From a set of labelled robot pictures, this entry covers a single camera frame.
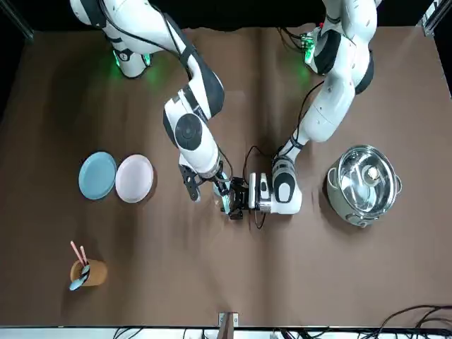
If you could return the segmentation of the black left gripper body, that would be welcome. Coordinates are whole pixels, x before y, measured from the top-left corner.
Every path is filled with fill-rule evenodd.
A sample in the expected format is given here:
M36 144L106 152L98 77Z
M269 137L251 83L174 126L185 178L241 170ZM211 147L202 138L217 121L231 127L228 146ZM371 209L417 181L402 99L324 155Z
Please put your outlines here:
M237 178L237 194L239 197L239 209L249 210L249 185L244 178Z

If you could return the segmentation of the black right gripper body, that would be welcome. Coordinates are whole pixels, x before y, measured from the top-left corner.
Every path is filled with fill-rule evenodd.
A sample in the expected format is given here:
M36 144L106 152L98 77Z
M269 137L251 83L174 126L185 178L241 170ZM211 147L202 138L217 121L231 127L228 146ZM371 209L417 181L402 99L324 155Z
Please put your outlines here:
M217 172L214 176L209 177L209 178L207 178L207 177L201 177L201 178L204 181L213 182L213 183L219 183L219 184L228 183L228 176L224 172Z

